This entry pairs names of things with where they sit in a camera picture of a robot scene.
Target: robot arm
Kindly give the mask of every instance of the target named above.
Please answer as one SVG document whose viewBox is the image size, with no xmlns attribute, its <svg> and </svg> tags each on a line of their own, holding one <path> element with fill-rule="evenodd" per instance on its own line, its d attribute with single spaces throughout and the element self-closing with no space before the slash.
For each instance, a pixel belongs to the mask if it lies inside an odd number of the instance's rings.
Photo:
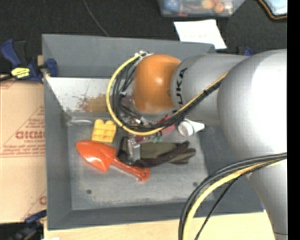
<svg viewBox="0 0 300 240">
<path fill-rule="evenodd" d="M 137 61 L 140 56 L 136 55 L 131 61 Z M 208 53 L 180 63 L 167 56 L 151 56 L 144 55 L 147 57 L 143 59 L 144 63 L 140 63 L 133 71 L 134 108 L 137 113 L 154 118 L 166 115 L 165 110 L 168 109 L 178 111 L 171 117 L 174 117 L 173 120 L 169 118 L 164 123 L 155 123 L 154 128 L 139 124 L 142 120 L 136 118 L 136 114 L 130 114 L 130 119 L 135 121 L 132 127 L 116 118 L 110 106 L 110 87 L 116 75 L 121 74 L 121 68 L 118 68 L 108 86 L 107 105 L 112 117 L 124 130 L 146 136 L 168 125 L 180 124 L 180 119 L 184 117 L 181 113 L 193 102 L 194 97 L 204 95 L 211 83 L 225 75 L 218 89 L 209 92 L 188 110 L 186 119 L 207 125 L 221 125 L 230 148 L 240 161 L 287 152 L 286 49 L 251 57 Z M 122 75 L 132 76 L 129 69 Z M 112 94 L 117 97 L 114 105 L 120 103 L 121 93 L 128 88 L 124 83 L 125 89 L 122 89 L 118 83 L 114 84 L 117 92 Z M 268 213 L 275 238 L 288 239 L 287 161 L 254 172 L 249 180 Z"/>
<path fill-rule="evenodd" d="M 180 77 L 178 73 L 185 69 Z M 287 50 L 248 58 L 224 54 L 189 58 L 171 82 L 174 105 L 178 108 L 224 72 L 228 73 L 219 90 L 188 118 L 221 124 L 238 160 L 286 152 Z M 249 180 L 267 211 L 275 239 L 288 239 L 287 161 L 256 171 Z"/>
</svg>

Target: black phone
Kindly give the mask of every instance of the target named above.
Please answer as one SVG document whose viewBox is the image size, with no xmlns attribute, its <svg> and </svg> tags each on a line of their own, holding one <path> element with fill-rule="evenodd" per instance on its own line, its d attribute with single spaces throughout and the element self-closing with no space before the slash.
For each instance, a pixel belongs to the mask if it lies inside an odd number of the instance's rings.
<svg viewBox="0 0 300 240">
<path fill-rule="evenodd" d="M 258 0 L 272 19 L 284 19 L 288 16 L 288 0 Z"/>
</svg>

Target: yellow cable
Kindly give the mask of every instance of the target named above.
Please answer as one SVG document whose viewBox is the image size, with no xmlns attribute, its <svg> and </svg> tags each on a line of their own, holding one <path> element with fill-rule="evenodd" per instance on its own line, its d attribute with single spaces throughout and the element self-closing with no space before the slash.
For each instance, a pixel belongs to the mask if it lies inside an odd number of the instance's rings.
<svg viewBox="0 0 300 240">
<path fill-rule="evenodd" d="M 129 63 L 135 61 L 137 58 L 140 57 L 140 54 L 128 59 L 126 62 L 124 62 L 112 75 L 110 82 L 108 84 L 107 90 L 106 90 L 106 95 L 105 95 L 105 101 L 106 101 L 106 106 L 107 109 L 111 115 L 111 117 L 113 118 L 113 120 L 124 130 L 126 130 L 128 133 L 134 134 L 134 135 L 139 135 L 139 136 L 147 136 L 147 135 L 151 135 L 151 134 L 155 134 L 159 131 L 161 131 L 163 129 L 163 127 L 160 128 L 156 128 L 153 130 L 149 130 L 146 132 L 140 132 L 140 131 L 135 131 L 135 130 L 131 130 L 128 127 L 124 126 L 123 123 L 117 118 L 117 116 L 115 115 L 114 111 L 112 110 L 111 104 L 110 104 L 110 91 L 111 91 L 111 86 L 116 78 L 116 76 L 120 73 L 121 70 L 123 70 Z"/>
<path fill-rule="evenodd" d="M 107 90 L 106 90 L 106 96 L 105 96 L 105 100 L 106 100 L 106 106 L 107 109 L 111 115 L 111 117 L 113 118 L 113 120 L 124 130 L 126 130 L 128 133 L 134 134 L 134 135 L 139 135 L 139 136 L 148 136 L 148 135 L 152 135 L 155 134 L 159 131 L 161 131 L 164 127 L 159 127 L 159 128 L 155 128 L 149 131 L 136 131 L 136 130 L 131 130 L 130 128 L 126 127 L 123 125 L 123 123 L 117 118 L 117 116 L 115 115 L 111 104 L 110 104 L 110 91 L 111 91 L 111 86 L 116 78 L 116 76 L 120 73 L 121 70 L 123 70 L 129 63 L 135 61 L 137 58 L 140 57 L 141 54 L 138 54 L 130 59 L 128 59 L 126 62 L 124 62 L 112 75 Z M 221 77 L 219 77 L 216 81 L 214 81 L 213 83 L 211 83 L 207 88 L 205 88 L 202 92 L 200 92 L 196 97 L 194 97 L 192 100 L 190 100 L 186 105 L 184 105 L 182 108 L 180 108 L 174 115 L 177 115 L 178 113 L 180 113 L 181 111 L 183 111 L 186 107 L 188 107 L 196 98 L 198 98 L 201 94 L 203 94 L 205 91 L 207 91 L 211 86 L 213 86 L 215 83 L 217 83 L 218 81 L 221 81 L 223 78 L 225 78 L 225 76 L 227 75 L 228 72 L 226 72 L 224 75 L 222 75 Z"/>
<path fill-rule="evenodd" d="M 218 187 L 222 186 L 223 184 L 241 176 L 242 174 L 248 172 L 249 170 L 253 170 L 257 167 L 260 167 L 262 165 L 268 164 L 269 161 L 267 162 L 261 162 L 258 163 L 256 165 L 252 165 L 240 170 L 237 170 L 221 179 L 219 179 L 218 181 L 216 181 L 215 183 L 213 183 L 212 185 L 210 185 L 209 187 L 206 188 L 206 190 L 204 190 L 200 196 L 195 200 L 195 202 L 193 203 L 191 209 L 189 210 L 187 217 L 184 221 L 184 229 L 183 229 L 183 234 L 182 234 L 182 239 L 184 240 L 188 240 L 189 239 L 189 234 L 190 234 L 190 221 L 194 219 L 195 213 L 197 211 L 197 209 L 199 208 L 200 204 L 205 200 L 205 198 L 211 194 L 215 189 L 217 189 Z"/>
</svg>

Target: white paper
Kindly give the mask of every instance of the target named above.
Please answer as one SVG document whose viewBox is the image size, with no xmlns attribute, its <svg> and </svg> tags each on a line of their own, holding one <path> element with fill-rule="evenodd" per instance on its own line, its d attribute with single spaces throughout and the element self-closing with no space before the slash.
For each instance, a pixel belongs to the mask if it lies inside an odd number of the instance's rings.
<svg viewBox="0 0 300 240">
<path fill-rule="evenodd" d="M 174 26 L 182 42 L 213 44 L 216 50 L 227 48 L 215 19 L 175 21 Z"/>
</svg>

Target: black floor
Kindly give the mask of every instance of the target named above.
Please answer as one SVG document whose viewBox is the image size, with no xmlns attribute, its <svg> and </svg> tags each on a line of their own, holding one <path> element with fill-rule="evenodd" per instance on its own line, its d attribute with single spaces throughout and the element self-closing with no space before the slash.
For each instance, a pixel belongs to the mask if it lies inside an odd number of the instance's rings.
<svg viewBox="0 0 300 240">
<path fill-rule="evenodd" d="M 176 19 L 162 17 L 156 0 L 86 3 L 104 30 L 92 19 L 83 0 L 0 0 L 0 45 L 10 38 L 26 40 L 30 58 L 41 54 L 43 33 L 178 40 Z M 229 18 L 217 18 L 217 25 L 227 45 L 224 53 L 235 54 L 242 47 L 254 53 L 287 47 L 287 20 L 270 19 L 256 0 L 247 0 Z M 0 53 L 0 73 L 9 70 L 10 64 Z M 0 239 L 6 239 L 3 232 L 6 230 L 0 227 Z"/>
</svg>

